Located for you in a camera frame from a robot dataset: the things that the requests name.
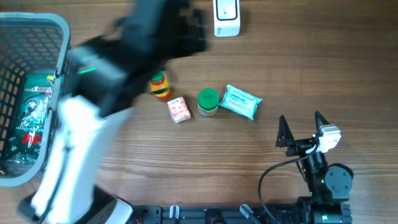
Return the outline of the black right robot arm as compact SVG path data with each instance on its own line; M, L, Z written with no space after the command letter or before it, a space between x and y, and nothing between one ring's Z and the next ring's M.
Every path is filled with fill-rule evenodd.
M276 146L286 147L286 156L298 156L299 171L307 183L310 195L299 197L294 205L291 223L352 223L349 192L353 186L353 171L348 166L326 161L325 154L335 148L341 131L315 112L316 133L306 139L295 139L282 115Z

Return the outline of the orange Kleenex tissue pack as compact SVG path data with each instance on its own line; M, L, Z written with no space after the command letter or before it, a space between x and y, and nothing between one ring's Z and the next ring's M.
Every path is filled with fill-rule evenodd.
M191 118L187 104L182 96L168 101L167 105L174 123L180 123Z

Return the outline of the red sauce bottle green cap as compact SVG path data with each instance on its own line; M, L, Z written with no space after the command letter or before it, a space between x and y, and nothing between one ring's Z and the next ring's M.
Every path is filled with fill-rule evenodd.
M157 72L151 78L150 91L159 101L167 101L170 98L170 85L162 71Z

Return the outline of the green 3M gloves package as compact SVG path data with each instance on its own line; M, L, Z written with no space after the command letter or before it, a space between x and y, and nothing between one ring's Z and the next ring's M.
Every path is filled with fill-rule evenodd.
M37 161L55 81L52 69L26 75L15 128L1 153L1 173L6 177L24 174Z

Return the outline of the green lid Knorr jar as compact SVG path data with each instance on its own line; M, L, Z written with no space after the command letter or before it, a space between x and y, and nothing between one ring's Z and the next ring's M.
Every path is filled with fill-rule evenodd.
M212 116L218 111L219 94L212 88L202 89L198 94L197 104L200 114L203 116Z

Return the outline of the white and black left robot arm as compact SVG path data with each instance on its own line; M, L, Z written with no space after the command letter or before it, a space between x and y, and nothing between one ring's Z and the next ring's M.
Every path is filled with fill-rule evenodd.
M109 33L73 48L69 96L57 103L45 174L19 211L42 223L129 223L133 207L96 185L101 160L135 97L175 58L206 49L205 12L190 1L136 1Z

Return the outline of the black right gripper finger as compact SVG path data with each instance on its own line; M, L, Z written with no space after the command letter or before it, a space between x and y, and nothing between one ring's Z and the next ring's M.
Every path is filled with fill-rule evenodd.
M317 129L317 135L323 136L326 132L326 129L330 126L330 123L323 117L321 112L315 112L315 125Z
M294 145L294 137L284 115L279 117L279 130L275 142L276 147L288 147Z

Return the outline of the mint green wipes pack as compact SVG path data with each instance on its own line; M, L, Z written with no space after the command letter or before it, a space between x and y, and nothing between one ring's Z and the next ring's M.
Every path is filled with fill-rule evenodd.
M262 98L253 96L232 85L227 85L226 93L219 106L253 120L257 106L261 101Z

